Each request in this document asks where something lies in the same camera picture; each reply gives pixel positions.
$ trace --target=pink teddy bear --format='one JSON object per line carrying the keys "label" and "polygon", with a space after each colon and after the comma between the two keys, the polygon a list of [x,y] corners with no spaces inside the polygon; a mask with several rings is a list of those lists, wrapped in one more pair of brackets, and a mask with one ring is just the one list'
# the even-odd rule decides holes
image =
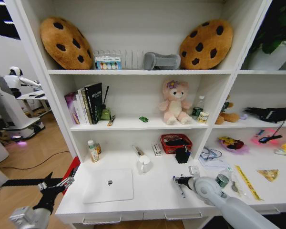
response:
{"label": "pink teddy bear", "polygon": [[192,104],[184,101],[189,90],[187,82],[166,81],[163,84],[163,95],[165,101],[160,103],[159,109],[165,111],[164,121],[173,125],[177,120],[182,124],[189,124],[192,118],[185,112]]}

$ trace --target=wall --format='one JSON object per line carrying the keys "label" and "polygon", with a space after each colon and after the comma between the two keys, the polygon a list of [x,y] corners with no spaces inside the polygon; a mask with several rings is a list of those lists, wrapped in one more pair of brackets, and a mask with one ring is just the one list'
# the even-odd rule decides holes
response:
{"label": "wall", "polygon": [[[23,44],[20,40],[0,36],[0,75],[7,75],[10,73],[9,68],[17,66],[21,68],[23,75],[30,80],[37,80],[36,73],[32,64],[24,50]],[[22,94],[32,92],[30,87],[21,87]],[[22,101],[19,101],[21,107],[24,107]],[[28,100],[32,109],[40,107],[39,101]]]}

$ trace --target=book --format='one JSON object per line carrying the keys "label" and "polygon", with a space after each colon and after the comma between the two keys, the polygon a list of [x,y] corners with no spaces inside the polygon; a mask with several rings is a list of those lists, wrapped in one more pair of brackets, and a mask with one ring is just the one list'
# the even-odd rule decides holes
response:
{"label": "book", "polygon": [[78,120],[78,116],[76,114],[76,110],[75,110],[74,103],[73,103],[73,101],[75,100],[75,94],[76,94],[75,92],[71,92],[65,95],[65,100],[66,100],[73,123],[79,124],[80,122]]}
{"label": "book", "polygon": [[97,124],[102,115],[102,83],[85,86],[85,92],[92,124]]}
{"label": "book", "polygon": [[82,88],[78,89],[77,92],[78,92],[78,96],[79,96],[79,98],[80,98],[80,103],[81,103],[81,105],[82,105],[82,111],[83,111],[83,113],[84,113],[84,117],[85,117],[86,124],[92,124],[92,122],[91,122],[91,123],[89,122],[89,118],[88,118],[88,115],[87,115],[87,112],[89,113],[88,104],[87,104],[87,108],[88,108],[88,110],[87,110],[87,109],[86,109],[86,106],[85,106],[85,103],[84,103],[84,99],[83,99],[83,97],[82,97],[82,93],[84,94],[84,96],[86,96],[86,94],[85,94],[85,88],[82,87]]}
{"label": "book", "polygon": [[76,101],[73,101],[73,103],[74,103],[75,111],[76,111],[76,114],[77,114],[78,119],[80,121],[80,124],[86,125],[87,122],[86,122],[86,119],[84,116],[84,110],[82,108],[82,104],[80,102],[80,97],[79,97],[78,93],[76,93],[75,98],[76,98]]}
{"label": "book", "polygon": [[91,119],[91,115],[90,115],[90,110],[89,110],[89,106],[88,106],[88,100],[87,100],[87,97],[86,97],[85,89],[82,90],[82,99],[84,101],[84,106],[85,106],[85,110],[86,110],[86,114],[87,114],[87,117],[88,117],[89,124],[92,124],[92,119]]}

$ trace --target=black book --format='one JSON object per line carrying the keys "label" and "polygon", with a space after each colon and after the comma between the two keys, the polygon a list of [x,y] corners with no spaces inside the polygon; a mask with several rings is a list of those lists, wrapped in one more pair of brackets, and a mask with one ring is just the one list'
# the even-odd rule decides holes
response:
{"label": "black book", "polygon": [[102,83],[92,83],[85,86],[92,124],[97,124],[102,114]]}

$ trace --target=wooden floor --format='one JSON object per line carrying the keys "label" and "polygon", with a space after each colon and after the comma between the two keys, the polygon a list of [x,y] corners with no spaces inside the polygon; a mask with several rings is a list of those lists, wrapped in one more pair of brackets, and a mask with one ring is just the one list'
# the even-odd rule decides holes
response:
{"label": "wooden floor", "polygon": [[[10,156],[0,163],[0,167],[32,167],[47,159],[49,156],[68,150],[62,134],[52,113],[44,115],[42,121],[46,128],[33,138],[6,146]],[[70,153],[58,154],[44,164],[29,170],[1,169],[9,179],[44,178],[53,171],[52,177],[63,177],[72,157]],[[56,211],[63,195],[59,194],[55,201]],[[41,198],[37,187],[3,187],[0,190],[0,229],[14,229],[9,222],[9,216],[16,208],[34,206]],[[48,229],[71,229],[55,217],[50,216]],[[95,229],[184,229],[181,221],[145,220],[129,221],[116,225],[98,225]]]}

